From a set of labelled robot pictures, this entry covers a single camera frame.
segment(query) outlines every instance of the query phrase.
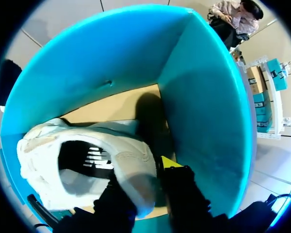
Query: cardboard bottom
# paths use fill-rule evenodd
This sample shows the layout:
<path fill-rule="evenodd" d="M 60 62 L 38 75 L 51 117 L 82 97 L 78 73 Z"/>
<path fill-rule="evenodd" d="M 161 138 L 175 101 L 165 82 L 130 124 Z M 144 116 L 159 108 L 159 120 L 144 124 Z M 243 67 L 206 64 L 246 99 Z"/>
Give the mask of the cardboard bottom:
<path fill-rule="evenodd" d="M 126 91 L 104 98 L 72 111 L 61 118 L 74 126 L 97 122 L 137 119 L 137 134 L 149 145 L 155 158 L 165 156 L 176 161 L 158 85 Z M 157 207 L 145 218 L 167 214 L 164 194 L 157 190 Z M 93 213 L 93 207 L 83 207 Z"/>

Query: sitting person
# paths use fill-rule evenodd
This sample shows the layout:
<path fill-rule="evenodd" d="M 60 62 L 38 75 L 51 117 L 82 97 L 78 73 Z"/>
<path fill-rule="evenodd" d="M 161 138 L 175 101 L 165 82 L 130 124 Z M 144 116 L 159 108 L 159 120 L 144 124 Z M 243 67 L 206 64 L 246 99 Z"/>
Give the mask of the sitting person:
<path fill-rule="evenodd" d="M 241 40 L 249 39 L 249 34 L 259 28 L 259 20 L 263 18 L 263 11 L 252 0 L 241 2 L 223 0 L 214 4 L 209 13 L 210 26 L 217 32 L 229 50 L 236 47 Z"/>

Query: person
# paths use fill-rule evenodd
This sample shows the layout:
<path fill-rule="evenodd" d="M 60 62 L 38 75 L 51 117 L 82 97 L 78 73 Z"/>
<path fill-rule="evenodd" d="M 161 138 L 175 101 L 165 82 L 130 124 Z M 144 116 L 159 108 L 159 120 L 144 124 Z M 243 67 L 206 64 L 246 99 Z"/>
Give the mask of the person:
<path fill-rule="evenodd" d="M 0 68 L 0 109 L 4 108 L 10 92 L 21 74 L 22 69 L 10 59 L 5 59 Z"/>
<path fill-rule="evenodd" d="M 241 40 L 259 29 L 262 9 L 252 0 L 241 2 L 223 0 L 210 7 L 210 26 L 217 32 L 226 47 L 236 47 Z"/>

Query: white sneaker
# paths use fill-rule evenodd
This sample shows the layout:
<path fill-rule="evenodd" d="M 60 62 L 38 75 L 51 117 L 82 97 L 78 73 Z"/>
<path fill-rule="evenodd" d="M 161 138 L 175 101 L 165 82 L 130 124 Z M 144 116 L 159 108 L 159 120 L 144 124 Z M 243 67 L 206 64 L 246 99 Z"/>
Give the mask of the white sneaker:
<path fill-rule="evenodd" d="M 138 217 L 144 217 L 153 210 L 156 180 L 153 155 L 146 143 L 127 134 L 132 132 L 131 128 L 125 130 L 123 124 L 118 123 L 98 123 L 80 128 L 69 127 L 56 118 L 35 126 L 18 142 L 17 155 L 21 164 L 21 176 L 40 195 L 46 208 L 71 209 L 92 205 L 106 187 L 108 180 L 58 170 L 62 143 L 84 141 L 102 148 L 110 155 L 117 180 L 136 205 Z M 74 181 L 78 181 L 74 183 L 74 189 L 84 189 L 81 184 L 84 182 L 88 185 L 84 190 L 88 191 L 82 195 L 68 193 L 63 183 L 71 185 Z"/>

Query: black pants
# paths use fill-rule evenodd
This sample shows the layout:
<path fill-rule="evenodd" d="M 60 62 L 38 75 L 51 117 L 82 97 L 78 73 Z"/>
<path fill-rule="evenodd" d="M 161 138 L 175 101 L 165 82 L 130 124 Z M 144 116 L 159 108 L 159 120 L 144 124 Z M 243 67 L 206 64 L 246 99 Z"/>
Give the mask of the black pants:
<path fill-rule="evenodd" d="M 216 31 L 228 50 L 236 47 L 242 41 L 237 38 L 236 30 L 220 18 L 213 19 L 210 26 Z"/>

